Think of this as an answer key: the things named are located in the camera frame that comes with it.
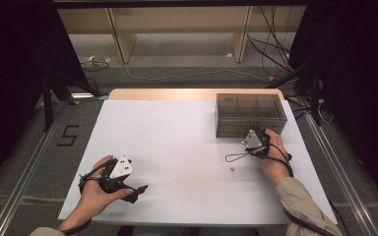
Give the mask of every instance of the right hand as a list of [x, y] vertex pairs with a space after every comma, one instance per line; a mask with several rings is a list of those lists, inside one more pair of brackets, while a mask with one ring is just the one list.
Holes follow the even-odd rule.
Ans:
[[[287, 157], [287, 151], [284, 148], [281, 136], [273, 130], [266, 129], [265, 132], [270, 137], [270, 144], [276, 146], [269, 146], [268, 156], [280, 159], [286, 162], [284, 156]], [[289, 172], [286, 167], [277, 161], [259, 157], [260, 166], [265, 172], [266, 176], [277, 185], [282, 178], [289, 177]]]

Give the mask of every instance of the white table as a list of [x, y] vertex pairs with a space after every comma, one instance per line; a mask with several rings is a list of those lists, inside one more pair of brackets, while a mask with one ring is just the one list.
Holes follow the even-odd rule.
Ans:
[[[282, 137], [293, 156], [293, 173], [336, 222], [289, 105], [285, 100], [282, 104], [288, 119]], [[65, 219], [79, 200], [79, 174], [90, 172], [103, 156], [125, 154], [133, 160], [134, 168], [125, 183], [134, 188], [148, 184], [149, 188], [135, 204], [117, 201], [94, 221], [131, 225], [286, 224], [275, 187], [262, 173], [256, 157], [225, 162], [227, 154], [244, 152], [244, 146], [242, 139], [215, 137], [215, 107], [212, 99], [107, 100], [59, 218]]]

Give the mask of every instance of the wire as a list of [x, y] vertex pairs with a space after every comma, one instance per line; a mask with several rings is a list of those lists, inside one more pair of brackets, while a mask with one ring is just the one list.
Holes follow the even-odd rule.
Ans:
[[326, 120], [326, 119], [322, 116], [322, 114], [321, 114], [321, 105], [322, 105], [322, 103], [324, 103], [324, 101], [323, 101], [323, 102], [320, 102], [320, 104], [318, 105], [318, 114], [320, 115], [321, 119], [322, 119], [325, 123], [329, 124], [329, 123], [331, 123], [331, 122], [333, 121], [334, 116], [331, 115], [330, 120]]
[[89, 72], [98, 72], [101, 71], [109, 66], [109, 62], [107, 59], [99, 56], [92, 56], [89, 58], [86, 62], [81, 62], [82, 69], [89, 71]]
[[97, 82], [92, 78], [87, 78], [88, 81], [92, 82], [94, 84], [94, 89], [99, 90], [99, 86], [97, 85]]
[[299, 109], [296, 109], [296, 110], [292, 110], [292, 113], [298, 112], [298, 111], [308, 111], [310, 109], [311, 109], [311, 107], [302, 107], [302, 108], [299, 108]]
[[[272, 43], [270, 43], [270, 42], [266, 42], [266, 41], [263, 41], [263, 40], [259, 40], [259, 39], [257, 39], [257, 38], [254, 38], [254, 37], [252, 37], [252, 36], [249, 35], [249, 34], [247, 34], [247, 36], [249, 36], [250, 39], [252, 39], [253, 41], [261, 42], [261, 43], [264, 43], [264, 44], [267, 44], [267, 45], [269, 45], [269, 46], [273, 46], [273, 47], [279, 47], [279, 46], [274, 45], [274, 44], [272, 44]], [[287, 48], [281, 48], [281, 50], [283, 50], [284, 52], [290, 52], [290, 50], [287, 49]]]
[[297, 218], [295, 217], [294, 215], [292, 215], [286, 208], [283, 208], [283, 211], [284, 211], [284, 214], [286, 215], [286, 217], [288, 219], [290, 219], [293, 223], [295, 224], [298, 224], [304, 228], [307, 228], [313, 232], [316, 232], [318, 233], [319, 235], [323, 235], [323, 236], [335, 236], [334, 234], [328, 232], [327, 230], [324, 230], [316, 225], [313, 225], [311, 223], [308, 223], [306, 221], [303, 221], [302, 219], [300, 218]]
[[115, 162], [116, 159], [111, 159], [106, 161], [104, 164], [99, 165], [97, 168], [93, 169], [91, 172], [83, 176], [82, 178], [86, 181], [89, 177], [91, 177], [95, 172], [97, 172], [100, 168], [110, 165], [112, 162]]
[[345, 221], [343, 220], [342, 216], [340, 215], [339, 211], [337, 210], [336, 206], [334, 206], [334, 204], [329, 199], [328, 199], [328, 203], [330, 204], [330, 206], [333, 209], [333, 211], [336, 213], [337, 219], [340, 220], [340, 222], [342, 223], [343, 227], [345, 228], [346, 235], [350, 235], [349, 231], [348, 231], [348, 228], [347, 228], [347, 225], [346, 225]]
[[284, 160], [285, 160], [285, 161], [280, 160], [280, 159], [275, 158], [275, 157], [272, 157], [272, 156], [263, 155], [263, 154], [260, 154], [260, 153], [257, 153], [257, 154], [255, 154], [255, 155], [257, 155], [257, 156], [259, 156], [259, 157], [262, 157], [262, 158], [265, 158], [265, 159], [274, 160], [274, 161], [277, 161], [277, 162], [283, 164], [283, 165], [287, 168], [287, 171], [289, 172], [289, 176], [290, 176], [290, 177], [293, 177], [293, 170], [292, 170], [292, 167], [290, 166], [290, 163], [289, 163], [289, 161], [290, 161], [290, 159], [291, 159], [291, 155], [289, 155], [289, 158], [288, 158], [288, 157], [286, 157], [286, 156], [284, 155], [284, 153], [283, 153], [278, 147], [276, 147], [276, 146], [274, 146], [274, 145], [270, 145], [270, 146], [276, 148], [276, 149], [282, 154], [282, 156], [284, 157]]
[[279, 65], [280, 67], [284, 68], [285, 70], [287, 71], [290, 71], [290, 68], [288, 67], [285, 67], [284, 65], [282, 65], [281, 63], [277, 62], [275, 59], [273, 59], [271, 56], [269, 56], [268, 54], [266, 54], [266, 52], [264, 51], [266, 49], [266, 46], [265, 46], [265, 49], [264, 50], [261, 50], [251, 39], [251, 36], [247, 34], [247, 38], [248, 40], [250, 41], [250, 43], [253, 45], [253, 47], [258, 51], [260, 52], [263, 56], [267, 57], [268, 59], [270, 59], [271, 61], [273, 61], [275, 64]]
[[66, 236], [73, 235], [73, 234], [79, 233], [80, 231], [85, 230], [86, 228], [89, 227], [89, 225], [91, 225], [91, 223], [92, 223], [92, 219], [88, 220], [87, 222], [85, 222], [84, 224], [80, 226], [77, 226], [71, 229], [66, 229], [61, 232]]
[[212, 71], [212, 72], [197, 72], [197, 73], [193, 73], [193, 74], [189, 74], [189, 75], [185, 75], [185, 76], [165, 76], [165, 77], [159, 77], [159, 78], [137, 77], [137, 76], [131, 75], [130, 70], [128, 69], [128, 67], [125, 64], [122, 64], [122, 65], [127, 70], [128, 76], [131, 79], [135, 79], [135, 80], [161, 81], [161, 80], [166, 80], [166, 79], [189, 78], [189, 77], [193, 77], [193, 76], [216, 74], [216, 73], [234, 73], [234, 74], [238, 74], [238, 75], [253, 77], [253, 78], [259, 79], [262, 82], [266, 82], [266, 83], [270, 82], [270, 81], [264, 80], [264, 79], [262, 79], [258, 76], [252, 75], [252, 74], [248, 74], [248, 73], [244, 73], [244, 72], [238, 72], [238, 71], [232, 71], [232, 70], [219, 70], [219, 71]]
[[[286, 61], [288, 61], [288, 58], [287, 58], [287, 56], [284, 54], [284, 50], [287, 50], [287, 48], [285, 48], [280, 42], [279, 42], [279, 40], [278, 40], [278, 38], [276, 37], [276, 31], [275, 31], [275, 14], [276, 14], [276, 7], [274, 7], [274, 6], [272, 6], [272, 23], [270, 24], [269, 23], [269, 20], [268, 20], [268, 18], [266, 17], [266, 15], [265, 15], [265, 13], [264, 13], [264, 11], [263, 11], [263, 8], [262, 7], [260, 7], [260, 11], [262, 12], [262, 14], [263, 14], [263, 17], [264, 17], [264, 19], [265, 19], [265, 21], [266, 21], [266, 24], [268, 25], [268, 28], [269, 28], [269, 35], [268, 35], [268, 38], [267, 38], [267, 40], [266, 40], [266, 44], [265, 44], [265, 47], [264, 47], [264, 49], [263, 49], [263, 55], [265, 55], [266, 53], [266, 47], [267, 47], [267, 45], [269, 44], [269, 39], [270, 39], [270, 36], [272, 36], [273, 37], [273, 39], [275, 40], [275, 42], [276, 42], [276, 44], [277, 44], [277, 47], [275, 47], [275, 49], [277, 49], [278, 50], [278, 52], [279, 52], [279, 55], [281, 56], [281, 58], [282, 58], [282, 60], [283, 60], [283, 63], [284, 63], [284, 66], [282, 66], [280, 63], [277, 63], [279, 66], [281, 66], [281, 67], [283, 67], [285, 70], [287, 70], [288, 72], [290, 72], [291, 71], [291, 69], [289, 68], [289, 66], [287, 65], [287, 62]], [[288, 18], [290, 17], [290, 12], [291, 12], [291, 9], [290, 9], [290, 11], [289, 11], [289, 14], [288, 14], [288, 17], [287, 17], [287, 21], [288, 21]]]
[[297, 119], [299, 119], [300, 117], [302, 117], [302, 116], [304, 116], [304, 115], [307, 115], [307, 114], [310, 114], [310, 113], [311, 113], [311, 112], [309, 112], [309, 111], [303, 111], [300, 115], [295, 116], [294, 119], [297, 120]]
[[289, 19], [290, 19], [290, 14], [292, 13], [292, 9], [293, 9], [293, 5], [290, 5], [289, 13], [287, 14], [287, 18], [286, 18], [286, 30], [285, 30], [284, 38], [281, 41], [281, 43], [286, 41], [287, 32], [289, 31]]
[[309, 106], [304, 106], [304, 105], [300, 104], [299, 102], [291, 99], [291, 96], [286, 96], [285, 98], [286, 98], [287, 101], [290, 101], [290, 102], [292, 102], [292, 103], [294, 103], [294, 104], [296, 104], [296, 105], [298, 105], [298, 106], [300, 106], [302, 108], [304, 108], [304, 107], [310, 108]]
[[[232, 161], [235, 161], [235, 160], [237, 160], [237, 159], [241, 159], [242, 157], [244, 157], [244, 156], [246, 156], [246, 155], [248, 155], [248, 154], [249, 154], [248, 152], [237, 153], [237, 154], [228, 154], [228, 155], [225, 156], [225, 161], [226, 161], [226, 162], [232, 162]], [[233, 155], [241, 155], [241, 156], [239, 156], [239, 157], [237, 157], [237, 158], [235, 158], [235, 159], [232, 159], [232, 160], [228, 160], [228, 157], [229, 157], [229, 156], [233, 156]]]

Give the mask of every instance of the sleeve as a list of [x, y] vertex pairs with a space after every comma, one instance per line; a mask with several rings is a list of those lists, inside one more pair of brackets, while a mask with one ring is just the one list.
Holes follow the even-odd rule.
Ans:
[[[276, 187], [276, 191], [281, 196], [284, 208], [293, 216], [329, 231], [334, 235], [343, 235], [336, 224], [315, 204], [311, 195], [299, 180], [290, 177], [283, 178]], [[319, 234], [289, 221], [286, 235], [307, 236]]]
[[47, 227], [40, 227], [36, 228], [35, 231], [30, 234], [30, 236], [65, 236], [62, 232], [52, 229], [52, 228], [47, 228]]

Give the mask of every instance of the transparent plastic box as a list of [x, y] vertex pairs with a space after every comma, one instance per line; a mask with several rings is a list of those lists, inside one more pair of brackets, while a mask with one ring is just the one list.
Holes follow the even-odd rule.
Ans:
[[217, 138], [245, 138], [252, 127], [281, 133], [286, 122], [277, 94], [217, 94]]

